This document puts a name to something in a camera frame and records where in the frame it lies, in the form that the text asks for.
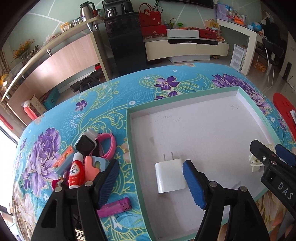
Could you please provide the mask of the red stain remover bottle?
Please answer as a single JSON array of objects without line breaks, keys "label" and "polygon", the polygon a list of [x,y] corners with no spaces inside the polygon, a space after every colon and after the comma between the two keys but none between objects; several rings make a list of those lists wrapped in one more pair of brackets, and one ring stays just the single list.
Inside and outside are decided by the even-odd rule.
[{"label": "red stain remover bottle", "polygon": [[76,152],[73,156],[68,181],[70,189],[79,188],[85,183],[83,155],[79,152]]}]

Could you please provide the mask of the orange flower bouquet vase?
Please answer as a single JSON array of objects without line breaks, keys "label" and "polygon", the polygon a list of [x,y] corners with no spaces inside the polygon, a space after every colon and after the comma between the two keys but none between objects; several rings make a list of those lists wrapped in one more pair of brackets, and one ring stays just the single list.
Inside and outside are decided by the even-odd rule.
[{"label": "orange flower bouquet vase", "polygon": [[30,57],[30,46],[34,43],[34,39],[26,40],[24,43],[21,43],[19,48],[14,51],[13,58],[14,60],[20,59],[22,63],[27,63]]}]

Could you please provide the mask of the white USB wall charger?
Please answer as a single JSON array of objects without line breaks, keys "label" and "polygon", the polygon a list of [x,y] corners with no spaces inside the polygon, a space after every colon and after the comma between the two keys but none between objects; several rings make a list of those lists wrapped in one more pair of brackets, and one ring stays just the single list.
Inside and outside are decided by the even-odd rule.
[{"label": "white USB wall charger", "polygon": [[167,193],[188,188],[183,175],[183,160],[175,159],[171,153],[171,159],[155,164],[158,193]]}]

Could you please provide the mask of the purple lighter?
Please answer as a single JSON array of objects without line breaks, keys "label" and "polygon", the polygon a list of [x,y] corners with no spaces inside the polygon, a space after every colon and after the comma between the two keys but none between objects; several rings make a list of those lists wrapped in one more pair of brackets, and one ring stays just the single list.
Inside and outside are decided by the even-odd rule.
[{"label": "purple lighter", "polygon": [[97,214],[100,218],[105,218],[129,211],[131,209],[132,205],[130,199],[125,197],[124,199],[103,205],[99,210],[97,210]]}]

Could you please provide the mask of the pink blue foam toy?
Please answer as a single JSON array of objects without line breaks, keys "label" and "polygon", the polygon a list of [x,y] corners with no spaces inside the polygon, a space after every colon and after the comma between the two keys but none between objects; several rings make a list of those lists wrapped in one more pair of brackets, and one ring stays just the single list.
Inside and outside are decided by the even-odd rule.
[{"label": "pink blue foam toy", "polygon": [[102,157],[86,156],[84,160],[85,181],[93,181],[98,173],[106,170],[109,161]]}]

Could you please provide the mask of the orange blue carrot knife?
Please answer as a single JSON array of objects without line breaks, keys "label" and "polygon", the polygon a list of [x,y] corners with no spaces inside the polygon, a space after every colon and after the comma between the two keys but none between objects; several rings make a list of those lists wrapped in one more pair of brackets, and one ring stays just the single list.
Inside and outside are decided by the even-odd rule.
[{"label": "orange blue carrot knife", "polygon": [[63,176],[65,171],[70,170],[74,154],[74,148],[69,146],[54,163],[53,168],[58,176]]}]

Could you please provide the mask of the gold patterned lighter box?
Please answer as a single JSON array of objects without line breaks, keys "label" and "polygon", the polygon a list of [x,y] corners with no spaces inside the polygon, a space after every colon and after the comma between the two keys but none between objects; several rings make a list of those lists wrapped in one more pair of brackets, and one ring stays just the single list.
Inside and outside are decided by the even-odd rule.
[{"label": "gold patterned lighter box", "polygon": [[85,241],[84,232],[82,230],[75,229],[75,232],[78,241]]}]

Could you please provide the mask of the red handbag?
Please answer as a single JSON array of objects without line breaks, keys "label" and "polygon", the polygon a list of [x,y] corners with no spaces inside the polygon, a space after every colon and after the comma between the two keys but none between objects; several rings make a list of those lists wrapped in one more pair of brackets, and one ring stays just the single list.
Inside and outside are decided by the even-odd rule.
[{"label": "red handbag", "polygon": [[158,26],[162,24],[161,12],[154,10],[148,3],[142,3],[138,8],[138,17],[141,27]]}]

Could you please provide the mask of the wooden desk with shelf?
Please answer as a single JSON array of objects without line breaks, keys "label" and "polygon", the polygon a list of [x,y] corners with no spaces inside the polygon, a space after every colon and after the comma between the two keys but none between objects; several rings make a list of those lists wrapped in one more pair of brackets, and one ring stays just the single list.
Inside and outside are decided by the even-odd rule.
[{"label": "wooden desk with shelf", "polygon": [[30,100],[33,96],[43,96],[49,90],[71,76],[91,66],[100,64],[105,79],[107,81],[111,80],[112,73],[107,61],[105,47],[98,30],[67,44],[56,53],[51,52],[53,48],[66,42],[70,37],[86,30],[92,23],[102,24],[103,20],[99,16],[93,17],[51,40],[23,66],[20,72],[9,83],[3,96],[6,96],[18,80],[22,79],[23,75],[39,62],[42,57],[46,54],[49,55],[49,57],[23,81],[17,90],[11,94],[8,100],[7,105],[9,109],[24,125],[29,125],[31,119],[23,110],[22,103]]}]

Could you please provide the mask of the floral blue tablecloth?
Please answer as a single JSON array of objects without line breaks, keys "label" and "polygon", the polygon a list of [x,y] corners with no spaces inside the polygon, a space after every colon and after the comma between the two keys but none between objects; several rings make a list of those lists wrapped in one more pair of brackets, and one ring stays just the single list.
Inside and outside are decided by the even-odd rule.
[{"label": "floral blue tablecloth", "polygon": [[54,163],[88,129],[114,134],[115,158],[121,171],[114,197],[129,196],[134,209],[105,218],[103,226],[110,240],[148,240],[135,192],[126,139],[126,111],[143,103],[180,94],[219,87],[238,86],[256,103],[276,132],[282,145],[295,150],[295,138],[269,100],[250,80],[220,64],[189,63],[138,71],[97,85],[66,100],[31,122],[17,146],[13,213],[23,240],[30,240],[37,220],[58,179]]}]

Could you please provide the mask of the white smartwatch black screen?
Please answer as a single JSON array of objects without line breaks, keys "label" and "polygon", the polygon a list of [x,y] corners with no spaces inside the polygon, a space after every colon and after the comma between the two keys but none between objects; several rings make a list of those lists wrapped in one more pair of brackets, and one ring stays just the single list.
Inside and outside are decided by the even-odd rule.
[{"label": "white smartwatch black screen", "polygon": [[78,140],[76,141],[74,145],[76,151],[81,153],[83,156],[89,156],[97,147],[97,137],[97,132],[95,132],[93,129],[87,129],[79,136]]}]

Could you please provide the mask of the red gift bag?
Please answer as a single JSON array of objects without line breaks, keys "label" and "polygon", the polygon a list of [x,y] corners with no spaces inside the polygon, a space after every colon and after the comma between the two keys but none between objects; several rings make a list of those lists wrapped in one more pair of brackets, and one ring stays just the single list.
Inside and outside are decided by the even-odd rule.
[{"label": "red gift bag", "polygon": [[31,120],[36,120],[42,116],[47,110],[45,106],[34,95],[30,100],[25,101],[22,104],[23,110]]}]

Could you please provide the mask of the pink pup toy figure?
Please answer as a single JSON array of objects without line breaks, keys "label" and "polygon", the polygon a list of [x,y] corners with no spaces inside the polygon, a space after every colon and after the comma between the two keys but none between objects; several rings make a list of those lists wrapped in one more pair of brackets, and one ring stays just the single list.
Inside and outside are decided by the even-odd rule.
[{"label": "pink pup toy figure", "polygon": [[52,181],[52,189],[55,190],[57,187],[66,188],[68,187],[68,183],[65,179],[55,179]]}]

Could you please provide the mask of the white side desk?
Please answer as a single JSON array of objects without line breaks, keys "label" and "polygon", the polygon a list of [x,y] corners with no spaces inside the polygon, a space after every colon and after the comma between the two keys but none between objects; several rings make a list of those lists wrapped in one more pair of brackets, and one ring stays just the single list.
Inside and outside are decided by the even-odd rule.
[{"label": "white side desk", "polygon": [[245,61],[241,69],[241,73],[247,76],[251,68],[257,43],[262,43],[263,37],[241,25],[219,19],[216,21],[220,25],[222,36],[230,44],[230,49],[233,44],[244,45],[247,48]]}]

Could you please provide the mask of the white plastic clip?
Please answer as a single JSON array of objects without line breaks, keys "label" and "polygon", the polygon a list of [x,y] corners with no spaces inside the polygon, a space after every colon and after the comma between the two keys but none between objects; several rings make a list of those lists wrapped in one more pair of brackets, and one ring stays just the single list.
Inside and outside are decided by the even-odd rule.
[{"label": "white plastic clip", "polygon": [[[266,145],[271,151],[275,152],[275,144]],[[260,162],[253,154],[249,155],[249,161],[251,166],[251,171],[258,172],[261,167],[263,167],[262,162]]]}]

